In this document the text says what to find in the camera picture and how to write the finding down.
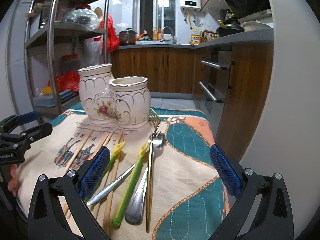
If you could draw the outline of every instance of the white ceramic jar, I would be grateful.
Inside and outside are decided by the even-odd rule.
[[[113,100],[119,112],[117,123],[123,128],[139,128],[148,122],[151,106],[150,92],[145,77],[124,77],[109,81]]]
[[[109,82],[114,79],[112,64],[95,65],[78,70],[80,75],[79,96],[82,106],[93,124],[117,122],[119,114]]]

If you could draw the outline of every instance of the floor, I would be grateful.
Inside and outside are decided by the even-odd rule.
[[[152,98],[151,107],[166,109],[196,109],[193,100]]]

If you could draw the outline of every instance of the blue gripper pad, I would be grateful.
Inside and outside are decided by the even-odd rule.
[[[15,122],[16,125],[23,125],[28,122],[36,121],[39,118],[39,113],[37,111],[33,111],[27,114],[18,115]]]
[[[97,157],[93,159],[90,168],[81,179],[79,196],[82,200],[92,196],[109,161],[110,151],[107,147],[102,146],[97,153]]]
[[[213,166],[216,168],[224,186],[226,187],[229,195],[238,199],[241,192],[241,180],[236,172],[231,167],[224,154],[218,148],[217,145],[212,145],[210,148],[210,159]]]

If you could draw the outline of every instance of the beige fabric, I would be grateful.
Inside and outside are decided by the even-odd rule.
[[[159,130],[165,131],[167,126],[168,124],[165,121],[162,121]],[[68,145],[73,144],[77,140],[81,140],[89,129],[95,130],[85,144],[85,147],[95,144],[90,150],[91,153],[94,152],[106,133],[114,131],[115,133],[107,145],[111,151],[114,147],[114,141],[117,134],[119,130],[121,130],[115,123],[105,126],[92,125],[86,115],[79,115],[75,114],[73,111],[69,111],[67,118],[61,124],[54,127],[52,135],[33,143],[31,149],[25,153],[26,161],[18,168],[18,178],[21,182],[18,196],[21,200],[25,214],[28,215],[33,189],[38,176],[41,174],[46,174],[49,178],[63,176],[64,167],[58,167],[55,164],[54,159],[58,156],[59,150],[70,140],[70,138],[73,139],[69,141]],[[126,141],[126,145],[121,153],[117,172],[118,175],[122,174],[136,161],[140,147],[148,140],[148,137],[152,132],[153,127],[150,123],[139,129],[125,130],[124,140]],[[75,150],[77,144],[79,143],[74,144],[70,150]],[[154,228],[168,210],[218,175],[214,168],[182,155],[168,144],[156,151],[154,164],[153,216],[150,233],[146,233],[145,220],[143,220],[142,224],[133,226],[123,219],[119,228],[110,227],[109,235],[113,240],[152,239]],[[147,158],[145,158],[136,188],[141,180],[146,165]],[[111,221],[114,218],[126,182],[127,179],[114,191]],[[64,198],[61,197],[60,200],[61,204],[64,205]],[[102,203],[97,218],[100,225],[102,225],[104,208],[105,202]],[[68,223],[74,233],[81,235],[72,217],[68,219]]]

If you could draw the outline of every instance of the metal screw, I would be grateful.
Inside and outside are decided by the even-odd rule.
[[[245,169],[245,171],[244,171],[246,174],[248,174],[248,175],[252,175],[253,174],[253,170],[251,170],[251,169]]]
[[[43,181],[44,179],[45,179],[45,175],[42,174],[39,176],[39,181]]]
[[[68,173],[67,173],[67,175],[68,175],[69,177],[72,177],[72,176],[74,176],[75,174],[76,174],[76,171],[75,171],[75,170],[68,171]]]
[[[276,174],[275,174],[275,177],[276,177],[277,179],[282,179],[282,175],[281,175],[280,173],[276,173]]]

